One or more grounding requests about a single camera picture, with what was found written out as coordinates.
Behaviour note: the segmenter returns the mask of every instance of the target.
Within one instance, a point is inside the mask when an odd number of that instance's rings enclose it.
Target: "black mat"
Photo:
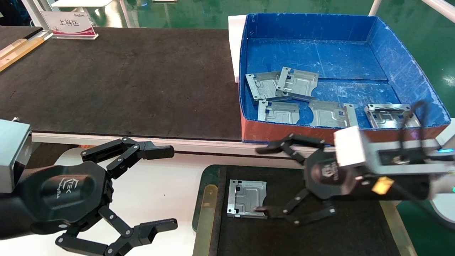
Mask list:
[[[40,27],[0,26],[0,50],[40,29]]]
[[[35,132],[241,140],[227,30],[96,28],[0,75],[0,118]]]
[[[336,202],[335,216],[295,228],[282,219],[228,218],[230,179],[267,181],[265,205],[283,205],[302,189],[300,171],[228,166],[217,256],[399,256],[378,202]],[[303,209],[314,211],[310,201]]]

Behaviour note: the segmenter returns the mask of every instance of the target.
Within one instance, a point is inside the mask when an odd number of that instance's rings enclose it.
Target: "yellow sticker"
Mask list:
[[[379,195],[385,195],[389,191],[389,189],[393,185],[393,183],[394,183],[393,179],[390,179],[385,176],[381,177],[378,179],[378,181],[376,181],[376,184],[374,184],[371,191],[373,191]]]

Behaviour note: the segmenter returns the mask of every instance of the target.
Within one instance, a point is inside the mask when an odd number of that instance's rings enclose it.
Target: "stamped metal bracket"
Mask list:
[[[307,102],[315,100],[316,98],[311,96],[311,92],[318,86],[318,79],[318,73],[283,67],[277,83],[277,96],[282,96],[279,94],[281,91],[284,96],[292,95],[293,99]]]
[[[410,110],[408,104],[368,104],[364,109],[371,127],[375,129],[400,128]],[[411,115],[405,127],[420,127],[416,115]]]
[[[277,82],[280,72],[246,74],[248,86],[254,101],[276,97]]]
[[[342,107],[337,102],[310,101],[308,106],[313,112],[313,121],[310,125],[339,128],[358,125],[353,104],[341,105]]]
[[[267,196],[267,182],[236,180],[229,181],[227,216],[232,218],[266,219],[263,212],[255,211],[262,207]]]
[[[258,121],[296,124],[300,119],[300,104],[268,102],[261,100],[258,106]]]

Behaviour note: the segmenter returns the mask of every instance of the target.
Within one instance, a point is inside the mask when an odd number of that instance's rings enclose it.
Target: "robotic arm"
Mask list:
[[[112,210],[112,179],[140,159],[174,156],[172,146],[136,142],[124,137],[85,150],[80,165],[25,169],[31,155],[30,126],[0,120],[0,239],[53,234],[64,250],[90,256],[122,256],[133,247],[150,244],[158,232],[177,228],[177,220],[159,220],[130,227]],[[106,170],[97,163],[113,158]],[[77,238],[104,219],[120,234],[110,245]]]
[[[439,193],[453,193],[453,152],[438,151],[439,145],[434,140],[371,143],[358,126],[339,130],[334,138],[334,148],[326,148],[323,140],[295,134],[258,148],[259,154],[285,152],[301,164],[306,187],[284,206],[256,210],[271,218],[304,225],[336,214],[332,200],[410,200],[455,230],[419,202]],[[291,148],[294,144],[317,150],[305,158]],[[292,215],[309,195],[321,202],[322,209],[305,216]]]

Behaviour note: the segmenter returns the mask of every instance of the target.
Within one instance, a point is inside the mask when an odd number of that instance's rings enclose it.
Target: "green floor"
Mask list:
[[[447,0],[455,5],[455,0]],[[131,27],[228,28],[229,15],[251,12],[307,12],[367,15],[373,0],[126,0]],[[127,27],[114,0],[91,10],[100,26]],[[420,0],[383,0],[378,14],[403,41],[455,117],[455,24]],[[455,233],[441,229],[409,203],[398,206],[419,256],[453,255]]]

